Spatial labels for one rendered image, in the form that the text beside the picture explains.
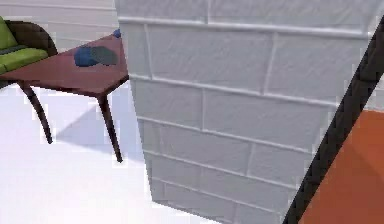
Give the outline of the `blue round bowl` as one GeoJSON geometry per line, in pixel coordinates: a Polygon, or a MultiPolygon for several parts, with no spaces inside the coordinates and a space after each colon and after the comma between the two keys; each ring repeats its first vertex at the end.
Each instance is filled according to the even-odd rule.
{"type": "Polygon", "coordinates": [[[83,46],[76,50],[74,62],[78,67],[90,67],[96,64],[110,66],[117,64],[118,56],[115,52],[104,46],[83,46]]]}

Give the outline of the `dark red wooden table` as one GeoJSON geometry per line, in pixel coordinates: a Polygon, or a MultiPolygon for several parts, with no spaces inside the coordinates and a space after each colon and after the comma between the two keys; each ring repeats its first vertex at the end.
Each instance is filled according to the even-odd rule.
{"type": "Polygon", "coordinates": [[[96,64],[90,67],[78,67],[74,60],[78,48],[74,48],[4,73],[0,75],[0,80],[17,83],[22,89],[40,119],[49,144],[53,142],[50,127],[42,105],[32,87],[96,98],[117,161],[122,162],[122,154],[107,99],[109,93],[129,80],[122,39],[109,35],[88,43],[88,46],[105,47],[111,50],[116,54],[116,62],[109,66],[96,64]]]}

